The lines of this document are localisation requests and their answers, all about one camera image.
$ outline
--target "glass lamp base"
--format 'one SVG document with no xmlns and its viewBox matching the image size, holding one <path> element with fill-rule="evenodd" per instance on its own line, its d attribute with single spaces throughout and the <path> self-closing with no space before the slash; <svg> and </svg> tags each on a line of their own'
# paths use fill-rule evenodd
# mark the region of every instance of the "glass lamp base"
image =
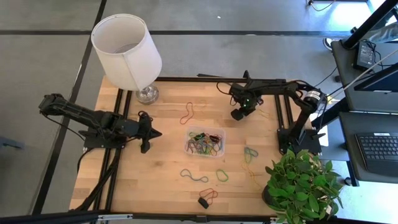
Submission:
<svg viewBox="0 0 398 224">
<path fill-rule="evenodd" d="M 136 92 L 138 102 L 143 105 L 149 105 L 155 102 L 159 97 L 159 91 L 154 85 L 149 85 L 141 91 Z"/>
</svg>

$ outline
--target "electronic device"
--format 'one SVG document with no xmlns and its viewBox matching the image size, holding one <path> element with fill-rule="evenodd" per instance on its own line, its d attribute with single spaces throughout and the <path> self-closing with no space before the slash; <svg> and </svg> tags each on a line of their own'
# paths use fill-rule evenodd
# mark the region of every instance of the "electronic device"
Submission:
<svg viewBox="0 0 398 224">
<path fill-rule="evenodd" d="M 67 101 L 61 94 L 45 95 L 39 105 L 44 116 L 65 116 L 89 127 L 79 131 L 86 137 L 87 148 L 121 148 L 128 138 L 142 139 L 141 152 L 146 153 L 149 140 L 162 135 L 152 128 L 152 118 L 140 111 L 139 121 L 124 119 L 122 115 L 109 111 L 93 111 Z"/>
<path fill-rule="evenodd" d="M 242 86 L 233 83 L 228 93 L 240 105 L 239 109 L 231 112 L 235 120 L 243 119 L 255 111 L 257 105 L 263 104 L 262 95 L 287 95 L 300 107 L 301 112 L 289 129 L 277 130 L 280 152 L 285 154 L 288 149 L 293 150 L 294 153 L 302 149 L 309 149 L 314 154 L 321 152 L 318 131 L 305 129 L 304 126 L 310 115 L 316 112 L 320 103 L 325 100 L 325 94 L 322 91 L 301 80 L 286 82 L 278 79 L 251 79 L 248 71 L 244 72 L 243 78 L 246 78 L 246 84 Z M 301 91 L 307 92 L 303 98 L 297 94 Z"/>
<path fill-rule="evenodd" d="M 398 63 L 391 65 L 354 87 L 358 91 L 398 93 Z"/>
<path fill-rule="evenodd" d="M 353 68 L 365 71 L 374 64 L 374 51 L 366 42 L 358 42 L 353 63 Z"/>
<path fill-rule="evenodd" d="M 362 133 L 355 137 L 369 172 L 398 177 L 398 133 Z"/>
</svg>

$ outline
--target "keyboard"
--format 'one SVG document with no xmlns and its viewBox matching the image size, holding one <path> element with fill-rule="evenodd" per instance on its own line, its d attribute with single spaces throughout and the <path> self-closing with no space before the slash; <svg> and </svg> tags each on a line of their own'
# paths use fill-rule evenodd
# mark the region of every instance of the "keyboard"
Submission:
<svg viewBox="0 0 398 224">
<path fill-rule="evenodd" d="M 355 137 L 368 171 L 398 177 L 398 133 L 362 133 Z"/>
</svg>

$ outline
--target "clear plastic container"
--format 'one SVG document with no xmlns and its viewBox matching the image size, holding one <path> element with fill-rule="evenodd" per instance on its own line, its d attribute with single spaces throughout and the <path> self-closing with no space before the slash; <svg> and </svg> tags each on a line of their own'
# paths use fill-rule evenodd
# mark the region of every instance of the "clear plastic container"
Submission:
<svg viewBox="0 0 398 224">
<path fill-rule="evenodd" d="M 221 141 L 220 144 L 214 145 L 213 149 L 212 147 L 208 147 L 208 154 L 201 154 L 198 153 L 195 149 L 192 151 L 188 148 L 188 142 L 191 140 L 192 136 L 195 136 L 197 134 L 209 134 L 211 136 L 221 136 Z M 203 157 L 212 157 L 212 158 L 218 158 L 224 155 L 224 148 L 225 148 L 225 131 L 221 128 L 208 128 L 208 127 L 198 127 L 198 126 L 190 126 L 187 130 L 186 136 L 185 136 L 185 147 L 184 147 L 184 152 L 189 154 L 189 155 L 194 155 L 194 156 L 203 156 Z"/>
</svg>

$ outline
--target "white cable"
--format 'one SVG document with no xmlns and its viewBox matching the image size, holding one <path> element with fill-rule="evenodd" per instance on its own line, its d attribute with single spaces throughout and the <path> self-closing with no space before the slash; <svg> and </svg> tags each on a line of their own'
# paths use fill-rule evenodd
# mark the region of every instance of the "white cable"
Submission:
<svg viewBox="0 0 398 224">
<path fill-rule="evenodd" d="M 370 68 L 368 68 L 365 72 L 363 72 L 362 74 L 360 74 L 358 77 L 356 77 L 352 82 L 350 82 L 348 85 L 346 85 L 342 90 L 340 90 L 340 92 L 338 92 L 334 98 L 336 98 L 336 96 L 338 96 L 340 93 L 344 92 L 344 90 L 346 90 L 348 87 L 350 87 L 352 84 L 354 84 L 357 80 L 359 80 L 363 75 L 367 74 L 368 71 L 370 71 L 370 69 L 372 69 L 373 67 L 375 67 L 376 65 L 378 65 L 379 63 L 381 63 L 382 61 L 384 61 L 384 59 L 390 57 L 391 55 L 395 54 L 396 52 L 398 52 L 398 49 L 393 51 L 392 53 L 390 53 L 389 55 L 385 56 L 384 58 L 382 58 L 380 61 L 376 62 L 374 65 L 372 65 Z"/>
<path fill-rule="evenodd" d="M 334 0 L 332 3 L 330 3 L 327 7 L 324 7 L 323 9 L 317 9 L 317 8 L 313 5 L 313 3 L 311 4 L 311 6 L 312 6 L 316 11 L 320 12 L 320 11 L 323 11 L 323 10 L 329 8 L 329 6 L 331 6 L 331 5 L 332 5 L 333 3 L 335 3 L 335 2 L 336 2 L 336 0 Z"/>
</svg>

